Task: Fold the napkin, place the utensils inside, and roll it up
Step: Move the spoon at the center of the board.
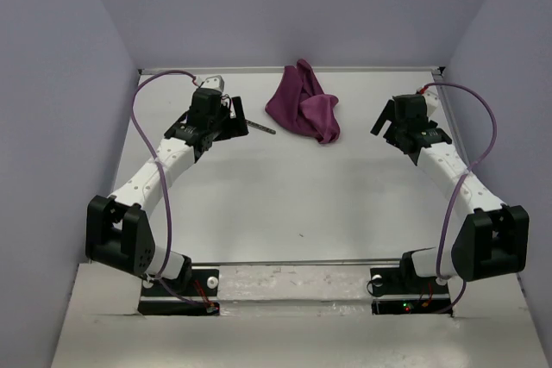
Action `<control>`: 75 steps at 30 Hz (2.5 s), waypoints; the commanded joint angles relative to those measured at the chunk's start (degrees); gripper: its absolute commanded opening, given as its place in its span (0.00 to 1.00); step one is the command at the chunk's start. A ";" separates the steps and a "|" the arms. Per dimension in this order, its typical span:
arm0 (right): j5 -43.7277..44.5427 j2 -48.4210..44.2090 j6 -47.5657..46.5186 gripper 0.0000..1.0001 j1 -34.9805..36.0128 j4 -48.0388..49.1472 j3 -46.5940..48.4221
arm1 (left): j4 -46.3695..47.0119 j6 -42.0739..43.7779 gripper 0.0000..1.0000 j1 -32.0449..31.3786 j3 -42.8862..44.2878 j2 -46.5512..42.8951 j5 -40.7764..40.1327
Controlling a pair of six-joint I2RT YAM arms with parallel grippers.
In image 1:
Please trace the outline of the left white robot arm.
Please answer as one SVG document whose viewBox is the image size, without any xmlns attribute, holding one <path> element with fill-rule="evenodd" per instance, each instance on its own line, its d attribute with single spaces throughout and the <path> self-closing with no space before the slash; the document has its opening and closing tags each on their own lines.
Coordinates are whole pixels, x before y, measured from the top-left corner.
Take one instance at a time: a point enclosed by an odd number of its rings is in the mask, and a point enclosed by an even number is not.
<svg viewBox="0 0 552 368">
<path fill-rule="evenodd" d="M 224 102 L 221 91 L 200 87 L 190 108 L 165 132 L 153 156 L 109 196 L 87 207 L 88 259 L 138 278 L 160 277 L 168 292 L 180 295 L 191 284 L 191 259 L 158 245 L 149 217 L 180 175 L 212 144 L 248 134 L 242 100 Z"/>
</svg>

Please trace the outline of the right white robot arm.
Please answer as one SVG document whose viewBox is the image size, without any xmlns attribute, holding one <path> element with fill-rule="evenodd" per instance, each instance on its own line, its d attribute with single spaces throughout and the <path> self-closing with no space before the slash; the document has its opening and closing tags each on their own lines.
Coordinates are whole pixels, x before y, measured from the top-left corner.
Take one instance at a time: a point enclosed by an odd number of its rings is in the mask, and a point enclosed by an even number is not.
<svg viewBox="0 0 552 368">
<path fill-rule="evenodd" d="M 392 97 L 371 129 L 407 155 L 442 195 L 461 222 L 451 246 L 404 253 L 398 285 L 416 292 L 429 278 L 466 282 L 518 273 L 526 265 L 530 218 L 485 187 L 462 161 L 450 137 L 430 119 L 439 100 L 431 94 Z"/>
</svg>

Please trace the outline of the purple cloth napkin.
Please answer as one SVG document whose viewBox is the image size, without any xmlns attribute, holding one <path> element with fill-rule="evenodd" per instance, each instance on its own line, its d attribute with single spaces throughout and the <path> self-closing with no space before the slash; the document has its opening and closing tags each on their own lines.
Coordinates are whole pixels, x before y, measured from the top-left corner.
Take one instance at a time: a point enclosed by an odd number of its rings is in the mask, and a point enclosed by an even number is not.
<svg viewBox="0 0 552 368">
<path fill-rule="evenodd" d="M 287 131 L 329 144 L 337 141 L 341 133 L 334 113 L 338 103 L 336 96 L 323 91 L 311 65 L 299 59 L 295 65 L 284 67 L 265 111 Z"/>
</svg>

